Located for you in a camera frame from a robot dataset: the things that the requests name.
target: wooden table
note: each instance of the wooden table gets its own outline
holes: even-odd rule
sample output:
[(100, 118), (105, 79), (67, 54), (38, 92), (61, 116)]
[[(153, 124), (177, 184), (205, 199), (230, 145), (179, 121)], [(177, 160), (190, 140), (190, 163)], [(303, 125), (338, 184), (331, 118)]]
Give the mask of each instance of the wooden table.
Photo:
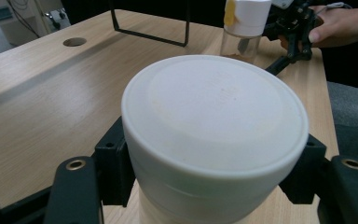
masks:
[[(185, 23), (117, 11), (121, 28), (182, 41)], [(192, 23), (185, 48), (115, 32), (110, 12), (0, 54), (0, 207), (50, 186), (57, 166), (90, 156), (120, 116), (122, 93), (141, 69), (186, 54), (218, 55), (222, 29)], [(66, 47), (81, 37), (87, 42)], [(266, 68), (285, 50), (262, 39), (255, 64)], [(289, 65), (281, 78), (300, 97), (310, 133), (337, 155), (321, 53)], [(139, 223), (138, 185), (127, 208), (105, 206), (105, 223)], [(292, 205), (276, 188), (250, 223), (319, 223), (313, 205)]]

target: white plastic cap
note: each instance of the white plastic cap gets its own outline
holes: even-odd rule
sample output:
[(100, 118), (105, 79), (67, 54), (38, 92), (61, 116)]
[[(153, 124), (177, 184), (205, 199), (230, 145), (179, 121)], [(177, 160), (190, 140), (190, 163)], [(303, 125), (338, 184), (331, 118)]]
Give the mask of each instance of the white plastic cap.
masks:
[(212, 55), (153, 63), (129, 83), (122, 120), (141, 189), (188, 223), (229, 223), (290, 173), (309, 136), (293, 91), (254, 65)]
[(233, 1), (235, 3), (235, 21), (232, 25), (225, 24), (225, 29), (231, 34), (240, 36), (262, 35), (269, 15), (271, 0)]

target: black bracket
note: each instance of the black bracket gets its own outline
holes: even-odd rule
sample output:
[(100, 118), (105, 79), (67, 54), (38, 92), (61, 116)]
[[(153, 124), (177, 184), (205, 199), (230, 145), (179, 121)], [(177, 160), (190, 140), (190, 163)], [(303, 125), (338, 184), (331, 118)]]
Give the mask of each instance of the black bracket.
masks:
[(136, 31), (121, 29), (118, 24), (116, 12), (115, 12), (115, 10), (117, 9), (115, 7), (115, 3), (114, 3), (114, 1), (109, 1), (109, 4), (110, 4), (110, 8), (111, 8), (113, 27), (115, 28), (115, 31), (119, 31), (119, 32), (127, 34), (127, 35), (136, 35), (136, 36), (140, 36), (140, 37), (144, 37), (144, 38), (148, 38), (148, 39), (152, 39), (152, 40), (157, 40), (160, 42), (173, 44), (173, 45), (180, 46), (180, 47), (185, 47), (187, 45), (189, 31), (190, 31), (190, 0), (186, 0), (186, 14), (185, 14), (186, 32), (185, 32), (185, 41), (183, 43), (174, 41), (174, 40), (170, 40), (170, 39), (166, 39), (166, 38), (162, 38), (162, 37), (158, 37), (155, 35), (148, 35), (148, 34), (136, 32)]

